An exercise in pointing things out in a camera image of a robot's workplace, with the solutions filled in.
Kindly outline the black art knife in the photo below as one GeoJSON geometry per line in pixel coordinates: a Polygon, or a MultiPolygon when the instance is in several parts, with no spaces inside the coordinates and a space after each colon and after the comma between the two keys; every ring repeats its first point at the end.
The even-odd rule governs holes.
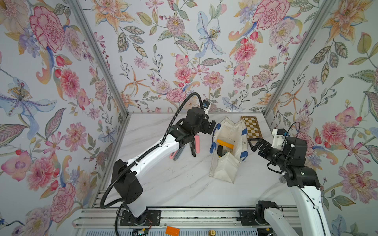
{"type": "Polygon", "coordinates": [[[196,142],[195,142],[195,138],[193,138],[192,141],[190,142],[190,148],[191,148],[192,156],[196,157],[196,142]]]}

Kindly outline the yellow slim art knife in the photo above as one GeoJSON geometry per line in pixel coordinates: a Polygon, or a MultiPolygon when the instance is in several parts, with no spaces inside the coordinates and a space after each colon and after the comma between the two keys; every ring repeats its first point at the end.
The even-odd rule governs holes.
{"type": "Polygon", "coordinates": [[[222,145],[222,146],[227,147],[229,149],[234,149],[233,144],[227,143],[227,142],[219,140],[219,139],[217,140],[217,142],[218,142],[219,145],[222,145]]]}

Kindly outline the black yellow utility knife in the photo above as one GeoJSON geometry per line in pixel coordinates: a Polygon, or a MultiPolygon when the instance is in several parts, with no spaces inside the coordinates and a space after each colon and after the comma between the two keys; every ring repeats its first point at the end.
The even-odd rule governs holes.
{"type": "Polygon", "coordinates": [[[224,155],[223,154],[223,146],[222,145],[218,145],[217,155],[218,155],[218,157],[222,157],[224,155]]]}

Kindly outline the grey art knife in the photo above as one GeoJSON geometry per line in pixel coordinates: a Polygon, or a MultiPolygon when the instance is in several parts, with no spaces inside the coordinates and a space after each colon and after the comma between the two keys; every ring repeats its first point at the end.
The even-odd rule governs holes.
{"type": "Polygon", "coordinates": [[[185,146],[182,146],[181,148],[179,148],[173,155],[173,160],[176,161],[180,155],[182,154],[183,150],[185,149],[185,146]]]}

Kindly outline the white Doraemon canvas pouch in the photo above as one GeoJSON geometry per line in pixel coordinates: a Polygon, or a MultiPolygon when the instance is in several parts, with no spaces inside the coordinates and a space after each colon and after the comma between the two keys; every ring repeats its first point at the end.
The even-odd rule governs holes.
{"type": "Polygon", "coordinates": [[[234,123],[229,118],[224,118],[215,126],[212,135],[210,153],[212,163],[209,176],[228,183],[234,183],[241,162],[248,157],[247,128],[244,121],[234,123]],[[223,147],[223,156],[218,157],[217,140],[233,144],[234,149],[223,147]]]}

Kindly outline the light pink art knife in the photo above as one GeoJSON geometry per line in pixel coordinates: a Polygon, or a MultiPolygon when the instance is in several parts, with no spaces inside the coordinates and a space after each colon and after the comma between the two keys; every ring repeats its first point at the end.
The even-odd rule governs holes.
{"type": "Polygon", "coordinates": [[[200,137],[198,135],[195,136],[195,152],[200,153],[200,137]]]}

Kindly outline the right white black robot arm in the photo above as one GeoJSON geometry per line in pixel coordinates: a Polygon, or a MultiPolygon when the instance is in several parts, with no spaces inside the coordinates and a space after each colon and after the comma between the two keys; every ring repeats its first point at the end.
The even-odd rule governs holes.
{"type": "MultiPolygon", "coordinates": [[[[321,185],[316,171],[305,166],[306,141],[296,137],[249,139],[253,152],[268,160],[268,165],[280,168],[286,179],[299,214],[304,236],[328,236],[329,227],[322,207],[321,185]]],[[[280,207],[272,201],[258,201],[253,210],[240,210],[237,221],[243,226],[269,226],[279,236],[296,236],[280,207]]]]}

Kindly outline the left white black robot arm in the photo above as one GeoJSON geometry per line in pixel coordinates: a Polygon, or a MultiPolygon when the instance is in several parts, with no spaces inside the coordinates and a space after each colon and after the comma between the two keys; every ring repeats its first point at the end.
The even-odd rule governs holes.
{"type": "Polygon", "coordinates": [[[198,134],[213,133],[216,122],[209,120],[208,106],[202,106],[189,109],[185,118],[170,125],[168,133],[144,153],[128,161],[119,159],[115,162],[109,189],[114,188],[120,195],[116,202],[122,203],[121,208],[127,211],[130,223],[144,224],[149,213],[142,198],[140,181],[143,177],[165,157],[173,156],[176,160],[186,145],[196,157],[200,148],[198,134]]]}

